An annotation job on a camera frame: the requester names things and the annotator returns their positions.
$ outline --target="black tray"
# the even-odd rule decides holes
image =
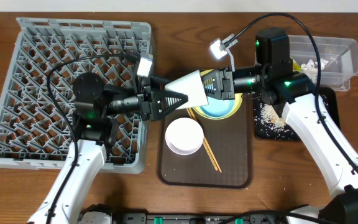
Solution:
[[[243,189],[252,181],[252,100],[244,98],[238,111],[222,120],[206,119],[195,113],[222,170],[215,171],[204,146],[181,156],[165,142],[165,130],[186,110],[176,110],[162,122],[157,175],[167,185]]]
[[[323,98],[324,105],[333,121],[336,123],[338,128],[339,125],[339,114],[336,103],[335,91],[328,87],[321,87],[319,94]],[[257,139],[277,139],[277,140],[300,140],[298,135],[292,130],[289,125],[285,125],[283,131],[271,130],[271,124],[262,124],[260,113],[265,103],[260,98],[254,100],[254,134]]]

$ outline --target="green tape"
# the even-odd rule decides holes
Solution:
[[[234,221],[235,224],[244,224],[244,220],[242,218],[238,218]]]
[[[154,224],[162,224],[162,218],[161,217],[155,217],[154,218]]]

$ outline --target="plastic bin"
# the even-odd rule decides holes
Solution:
[[[151,27],[145,22],[17,18],[22,31],[0,97],[0,167],[61,169],[70,132],[48,96],[46,74],[62,61],[118,52],[154,54]],[[71,83],[94,72],[106,83],[132,85],[133,65],[119,58],[82,60],[63,67],[51,82],[56,99],[72,120]],[[138,114],[117,115],[117,141],[102,172],[137,174],[145,167],[148,121]]]
[[[290,38],[290,55],[299,63],[316,61],[314,48],[308,36],[288,35]],[[336,91],[350,89],[350,78],[358,75],[358,44],[354,39],[336,37],[313,37],[320,57],[328,60],[321,71],[321,84]],[[317,72],[307,72],[313,80]]]

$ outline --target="wire grid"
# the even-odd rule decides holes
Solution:
[[[71,143],[70,131],[51,101],[47,74],[60,62],[90,55],[128,51],[146,52],[148,40],[82,38],[53,35],[31,35],[23,32],[19,53],[14,55],[14,71],[0,116],[0,157],[14,159],[65,160]],[[84,72],[100,75],[105,83],[132,86],[133,64],[118,57],[83,60],[64,66],[51,78],[58,104],[72,122],[75,96],[74,79]],[[107,162],[130,164],[137,153],[140,117],[132,114],[115,117],[120,123],[117,142]]]

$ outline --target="white wall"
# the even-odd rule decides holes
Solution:
[[[358,0],[0,0],[0,11],[358,12]]]

